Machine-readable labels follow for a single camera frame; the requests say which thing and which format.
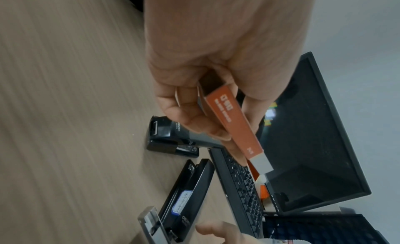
blue and white sticker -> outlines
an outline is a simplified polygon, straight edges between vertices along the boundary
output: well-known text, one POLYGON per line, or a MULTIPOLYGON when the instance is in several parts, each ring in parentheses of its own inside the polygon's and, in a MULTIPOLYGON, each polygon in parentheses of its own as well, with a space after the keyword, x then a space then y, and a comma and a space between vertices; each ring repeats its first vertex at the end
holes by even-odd
POLYGON ((179 216, 182 212, 185 205, 188 203, 189 198, 192 196, 193 191, 191 190, 184 190, 180 194, 178 200, 176 201, 175 205, 172 207, 172 214, 179 216))

hand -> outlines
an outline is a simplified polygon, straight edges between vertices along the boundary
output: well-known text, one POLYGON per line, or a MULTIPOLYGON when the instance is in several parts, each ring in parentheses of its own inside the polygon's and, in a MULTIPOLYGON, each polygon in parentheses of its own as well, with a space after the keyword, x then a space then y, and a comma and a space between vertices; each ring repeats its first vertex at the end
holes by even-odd
POLYGON ((314 0, 145 0, 146 58, 165 115, 222 140, 242 165, 230 135, 198 107, 198 81, 215 69, 253 131, 297 65, 314 0))
POLYGON ((248 234, 242 234, 239 228, 227 222, 206 222, 196 225, 196 231, 201 235, 213 234, 224 238, 225 244, 260 244, 260 242, 248 234))

monitor frame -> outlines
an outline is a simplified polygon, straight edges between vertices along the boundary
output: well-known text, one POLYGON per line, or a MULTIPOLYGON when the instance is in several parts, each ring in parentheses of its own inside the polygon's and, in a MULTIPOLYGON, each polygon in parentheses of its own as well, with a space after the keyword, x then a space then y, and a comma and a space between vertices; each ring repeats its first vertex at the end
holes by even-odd
POLYGON ((305 206, 305 207, 294 209, 294 210, 290 210, 290 211, 282 211, 280 205, 275 202, 275 199, 274 199, 274 196, 273 196, 273 187, 271 186, 270 183, 266 183, 268 192, 271 191, 270 192, 271 200, 272 200, 272 203, 274 204, 274 207, 275 207, 275 209, 277 211, 277 214, 278 215, 283 215, 283 216, 284 215, 293 214, 293 213, 298 213, 298 212, 304 212, 304 211, 308 211, 308 210, 311 210, 311 209, 316 209, 316 208, 320 208, 320 207, 327 206, 327 205, 330 205, 330 204, 336 204, 336 203, 339 203, 339 202, 343 202, 343 201, 359 198, 359 197, 362 197, 362 196, 368 196, 368 195, 372 194, 371 189, 368 186, 367 179, 365 178, 365 175, 364 175, 364 173, 363 173, 363 171, 361 169, 360 163, 358 162, 356 154, 355 154, 355 152, 353 150, 353 147, 352 147, 352 145, 350 143, 350 139, 349 139, 349 137, 348 137, 348 135, 346 133, 346 130, 345 130, 344 126, 343 126, 343 123, 342 123, 342 121, 340 119, 339 113, 336 110, 336 107, 335 107, 335 105, 333 103, 333 100, 332 100, 330 94, 329 94, 329 91, 328 91, 328 88, 327 88, 327 86, 325 84, 325 81, 322 78, 321 72, 320 72, 320 70, 318 68, 317 62, 315 61, 313 53, 312 52, 307 52, 307 53, 301 55, 301 57, 299 59, 299 62, 303 61, 303 60, 308 60, 308 62, 311 65, 311 69, 314 72, 314 75, 315 75, 315 77, 317 79, 317 82, 318 82, 318 84, 319 84, 319 86, 321 88, 321 91, 322 91, 322 93, 324 95, 324 98, 325 98, 325 100, 327 102, 327 105, 329 107, 329 110, 330 110, 331 115, 332 115, 333 120, 334 120, 334 124, 336 125, 336 127, 337 127, 337 129, 339 131, 339 134, 340 134, 340 136, 342 138, 342 141, 343 141, 343 144, 345 146, 345 149, 347 150, 349 158, 350 158, 350 160, 352 162, 352 167, 353 167, 353 169, 354 169, 354 171, 355 171, 355 173, 357 175, 357 178, 359 180, 359 183, 360 183, 361 188, 363 189, 363 191, 355 193, 355 194, 350 195, 350 196, 344 196, 344 197, 339 198, 339 199, 334 199, 334 200, 331 200, 331 201, 325 201, 325 202, 318 203, 318 204, 315 204, 315 205, 305 206))

wall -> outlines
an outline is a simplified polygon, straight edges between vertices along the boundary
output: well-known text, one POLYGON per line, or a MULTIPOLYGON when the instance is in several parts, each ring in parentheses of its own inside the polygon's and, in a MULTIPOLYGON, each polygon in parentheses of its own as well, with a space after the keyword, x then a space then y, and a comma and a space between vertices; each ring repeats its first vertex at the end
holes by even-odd
POLYGON ((317 0, 312 51, 372 189, 355 209, 390 243, 400 233, 400 0, 317 0))

wood grain surface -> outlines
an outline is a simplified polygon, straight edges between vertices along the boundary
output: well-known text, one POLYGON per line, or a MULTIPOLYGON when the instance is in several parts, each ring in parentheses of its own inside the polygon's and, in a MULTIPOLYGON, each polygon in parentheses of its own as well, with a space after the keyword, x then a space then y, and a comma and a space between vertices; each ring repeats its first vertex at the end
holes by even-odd
MULTIPOLYGON (((137 216, 186 159, 145 150, 161 112, 144 49, 126 0, 0 0, 1 244, 146 243, 137 216)), ((216 175, 209 219, 234 222, 216 175)))

